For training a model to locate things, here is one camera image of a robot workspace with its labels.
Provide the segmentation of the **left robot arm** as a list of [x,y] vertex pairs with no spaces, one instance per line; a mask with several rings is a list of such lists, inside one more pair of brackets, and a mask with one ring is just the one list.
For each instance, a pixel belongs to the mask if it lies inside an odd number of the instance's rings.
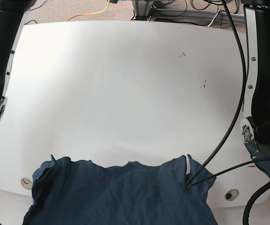
[[270,178],[270,0],[243,0],[248,53],[241,133],[256,167]]

